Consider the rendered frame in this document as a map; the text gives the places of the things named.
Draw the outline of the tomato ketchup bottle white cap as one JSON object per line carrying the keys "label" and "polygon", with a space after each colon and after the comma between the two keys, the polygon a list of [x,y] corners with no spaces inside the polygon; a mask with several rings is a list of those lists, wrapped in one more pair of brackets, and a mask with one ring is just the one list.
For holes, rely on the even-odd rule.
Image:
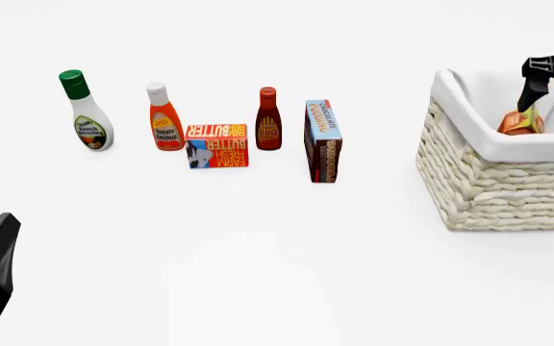
{"label": "tomato ketchup bottle white cap", "polygon": [[150,122],[158,149],[178,151],[184,147],[184,134],[180,118],[169,101],[164,83],[148,83]]}

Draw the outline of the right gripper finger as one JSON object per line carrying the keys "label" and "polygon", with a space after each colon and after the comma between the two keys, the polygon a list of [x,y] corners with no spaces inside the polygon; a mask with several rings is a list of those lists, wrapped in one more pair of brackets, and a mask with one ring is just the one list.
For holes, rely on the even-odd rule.
{"label": "right gripper finger", "polygon": [[525,77],[523,91],[517,101],[517,111],[525,112],[533,106],[537,100],[548,94],[550,77],[546,75],[532,75]]}

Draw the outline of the white wicker basket cloth liner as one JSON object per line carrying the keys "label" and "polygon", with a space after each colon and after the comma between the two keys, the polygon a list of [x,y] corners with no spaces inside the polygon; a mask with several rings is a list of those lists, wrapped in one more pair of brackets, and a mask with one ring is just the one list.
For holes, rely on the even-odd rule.
{"label": "white wicker basket cloth liner", "polygon": [[450,230],[554,230],[554,81],[535,104],[541,134],[498,131],[522,83],[510,71],[435,74],[415,161]]}

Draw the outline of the ranch dressing bottle green cap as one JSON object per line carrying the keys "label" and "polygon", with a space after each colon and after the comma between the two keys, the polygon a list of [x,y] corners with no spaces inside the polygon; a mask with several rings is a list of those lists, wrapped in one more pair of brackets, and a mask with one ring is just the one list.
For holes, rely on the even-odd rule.
{"label": "ranch dressing bottle green cap", "polygon": [[59,79],[73,109],[77,137],[91,151],[108,149],[114,140],[113,124],[95,103],[82,71],[64,71]]}

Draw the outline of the orange juice carton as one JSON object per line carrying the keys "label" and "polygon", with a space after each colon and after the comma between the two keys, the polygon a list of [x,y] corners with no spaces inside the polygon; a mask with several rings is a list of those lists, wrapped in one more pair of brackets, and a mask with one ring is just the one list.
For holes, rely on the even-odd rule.
{"label": "orange juice carton", "polygon": [[535,135],[544,132],[543,120],[534,106],[526,111],[510,111],[505,114],[497,132],[503,135]]}

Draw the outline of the chocolate pudding box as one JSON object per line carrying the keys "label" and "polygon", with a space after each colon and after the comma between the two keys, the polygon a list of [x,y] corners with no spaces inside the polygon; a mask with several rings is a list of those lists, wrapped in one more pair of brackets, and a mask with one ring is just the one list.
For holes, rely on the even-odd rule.
{"label": "chocolate pudding box", "polygon": [[329,100],[307,100],[304,143],[313,183],[333,183],[338,176],[342,136]]}

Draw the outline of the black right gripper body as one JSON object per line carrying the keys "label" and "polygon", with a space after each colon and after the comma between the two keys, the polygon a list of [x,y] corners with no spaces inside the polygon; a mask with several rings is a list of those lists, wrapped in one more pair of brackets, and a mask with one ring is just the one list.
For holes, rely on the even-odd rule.
{"label": "black right gripper body", "polygon": [[523,64],[521,68],[522,77],[548,77],[554,78],[554,56],[550,57],[531,57]]}

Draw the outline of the red farm fresh butter box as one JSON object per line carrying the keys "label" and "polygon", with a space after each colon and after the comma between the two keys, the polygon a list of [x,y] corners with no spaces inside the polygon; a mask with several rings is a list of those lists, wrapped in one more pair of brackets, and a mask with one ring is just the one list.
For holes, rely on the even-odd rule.
{"label": "red farm fresh butter box", "polygon": [[191,169],[248,166],[245,124],[188,126],[185,140]]}

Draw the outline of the dark red BBQ sauce bottle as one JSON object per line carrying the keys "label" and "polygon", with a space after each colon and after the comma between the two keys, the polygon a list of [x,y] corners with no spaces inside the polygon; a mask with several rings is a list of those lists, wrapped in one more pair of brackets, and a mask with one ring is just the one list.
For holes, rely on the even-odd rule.
{"label": "dark red BBQ sauce bottle", "polygon": [[255,126],[258,149],[273,151],[282,145],[282,123],[276,104],[276,89],[267,86],[260,90],[260,108]]}

